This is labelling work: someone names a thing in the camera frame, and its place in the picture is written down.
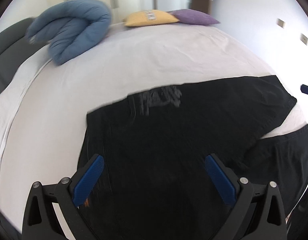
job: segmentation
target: blue pillow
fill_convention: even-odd
[[[109,8],[99,0],[69,0],[39,15],[26,38],[30,43],[51,41],[48,52],[61,65],[98,44],[111,20]]]

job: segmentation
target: white wall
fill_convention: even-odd
[[[301,104],[308,118],[308,95],[300,85],[308,85],[308,18],[296,0],[214,0],[212,16],[216,27],[245,44],[265,60]],[[286,22],[282,29],[277,18]]]
[[[47,0],[13,0],[0,18],[0,32],[28,17],[36,17],[48,8]]]

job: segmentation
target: metal screw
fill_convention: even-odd
[[[277,184],[276,184],[275,182],[271,181],[271,182],[270,182],[270,186],[271,186],[271,187],[276,187]]]
[[[34,182],[34,184],[33,184],[33,188],[38,188],[39,187],[39,182],[37,181],[37,182]]]
[[[67,184],[69,182],[69,178],[68,177],[64,177],[61,180],[62,184]]]
[[[239,179],[239,181],[240,181],[241,183],[243,183],[243,184],[247,184],[247,183],[248,183],[248,179],[245,178],[245,177],[241,177],[241,178]]]

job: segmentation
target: bed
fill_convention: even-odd
[[[48,57],[47,46],[41,48],[0,95],[1,212],[21,231],[33,182],[53,184],[75,173],[86,113],[157,86],[268,75],[275,72],[265,62],[211,26],[112,25],[100,44],[61,66]],[[264,138],[306,124],[296,104]],[[65,235],[73,239],[55,208]]]

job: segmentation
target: wall socket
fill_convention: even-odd
[[[301,33],[301,38],[300,38],[300,40],[301,40],[305,45],[307,45],[308,38],[307,38],[304,34],[302,34],[302,33]]]
[[[282,28],[284,28],[285,22],[282,21],[281,19],[278,19],[278,20],[277,20],[277,25],[280,26],[280,27],[282,27]]]

